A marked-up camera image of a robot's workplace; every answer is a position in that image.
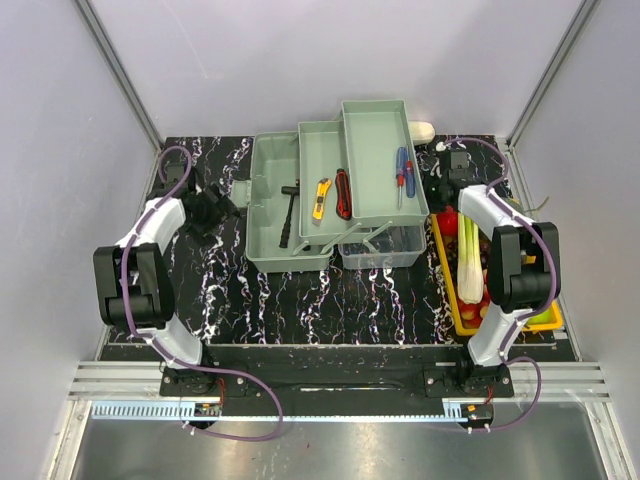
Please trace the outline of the black rubber mallet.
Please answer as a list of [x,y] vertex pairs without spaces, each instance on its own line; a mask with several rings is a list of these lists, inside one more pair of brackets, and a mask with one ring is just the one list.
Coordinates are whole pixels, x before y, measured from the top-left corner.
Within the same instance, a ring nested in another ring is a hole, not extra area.
[[296,183],[294,186],[283,186],[281,188],[281,193],[289,198],[287,214],[281,230],[279,241],[279,247],[281,249],[286,249],[288,247],[290,238],[294,201],[300,195],[299,183]]

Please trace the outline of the clear grey plastic toolbox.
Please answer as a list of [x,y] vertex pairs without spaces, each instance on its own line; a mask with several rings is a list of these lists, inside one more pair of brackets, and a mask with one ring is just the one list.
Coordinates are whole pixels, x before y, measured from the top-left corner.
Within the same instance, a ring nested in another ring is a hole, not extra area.
[[260,133],[249,178],[232,186],[247,211],[245,256],[262,273],[412,266],[429,214],[402,100],[345,101],[329,121]]

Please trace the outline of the yellow utility knife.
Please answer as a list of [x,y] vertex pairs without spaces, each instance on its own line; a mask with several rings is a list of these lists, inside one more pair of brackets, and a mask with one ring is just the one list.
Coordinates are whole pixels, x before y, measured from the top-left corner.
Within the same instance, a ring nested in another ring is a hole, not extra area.
[[312,222],[320,225],[324,216],[326,198],[332,181],[329,178],[321,179],[316,187],[314,207],[312,211]]

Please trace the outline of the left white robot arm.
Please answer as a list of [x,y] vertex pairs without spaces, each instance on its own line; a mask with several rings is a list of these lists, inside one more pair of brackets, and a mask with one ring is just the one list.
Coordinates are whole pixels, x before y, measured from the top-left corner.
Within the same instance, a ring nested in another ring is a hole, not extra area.
[[196,395],[213,390],[217,372],[203,342],[178,317],[164,253],[178,231],[206,243],[237,214],[217,186],[200,182],[193,166],[172,163],[160,174],[160,187],[147,198],[132,229],[118,243],[93,254],[102,321],[127,329],[156,350],[169,368],[183,370],[182,383]]

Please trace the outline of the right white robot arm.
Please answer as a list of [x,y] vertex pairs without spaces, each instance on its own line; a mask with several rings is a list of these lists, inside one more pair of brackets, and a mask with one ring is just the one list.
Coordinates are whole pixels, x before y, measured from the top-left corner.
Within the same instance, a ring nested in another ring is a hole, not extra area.
[[507,361],[508,351],[529,318],[547,310],[561,289],[559,231],[511,206],[473,175],[467,151],[438,153],[440,177],[425,186],[434,212],[452,207],[491,241],[487,316],[467,344],[469,362],[459,366],[457,388],[469,396],[491,382],[488,368]]

